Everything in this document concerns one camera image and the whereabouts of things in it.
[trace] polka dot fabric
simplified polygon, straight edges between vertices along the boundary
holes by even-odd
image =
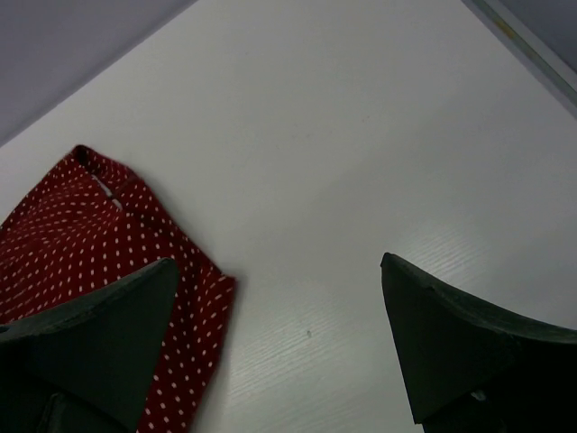
[[[188,431],[217,365],[234,279],[129,168],[77,146],[0,226],[0,323],[98,290],[163,257],[180,270],[138,432]]]

